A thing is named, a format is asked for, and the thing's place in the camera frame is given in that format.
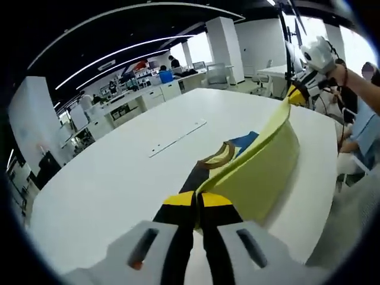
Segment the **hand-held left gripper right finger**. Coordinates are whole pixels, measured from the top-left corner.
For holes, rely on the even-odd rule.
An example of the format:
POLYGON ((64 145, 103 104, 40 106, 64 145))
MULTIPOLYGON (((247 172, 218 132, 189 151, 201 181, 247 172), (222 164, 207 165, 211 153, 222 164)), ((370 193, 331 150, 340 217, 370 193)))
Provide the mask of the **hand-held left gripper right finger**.
POLYGON ((244 221, 227 198, 197 195, 199 226, 214 284, 322 284, 327 272, 295 261, 285 243, 244 221))

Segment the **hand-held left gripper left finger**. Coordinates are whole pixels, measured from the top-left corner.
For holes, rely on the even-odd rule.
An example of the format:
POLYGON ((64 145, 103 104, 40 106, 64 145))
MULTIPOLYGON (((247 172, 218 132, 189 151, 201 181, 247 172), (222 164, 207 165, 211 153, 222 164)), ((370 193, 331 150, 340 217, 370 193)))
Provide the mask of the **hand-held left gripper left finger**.
POLYGON ((66 284, 183 284, 196 219, 195 193, 167 198, 152 221, 141 221, 109 244, 89 268, 64 275, 66 284))

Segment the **person's right hand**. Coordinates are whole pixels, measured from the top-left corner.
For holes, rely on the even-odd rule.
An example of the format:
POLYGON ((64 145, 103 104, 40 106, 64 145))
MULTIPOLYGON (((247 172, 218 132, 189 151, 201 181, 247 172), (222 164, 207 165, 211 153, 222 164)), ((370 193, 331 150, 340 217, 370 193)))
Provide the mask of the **person's right hand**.
POLYGON ((346 87, 348 82, 348 68, 346 63, 338 58, 331 61, 323 67, 323 80, 319 83, 321 88, 324 87, 346 87))

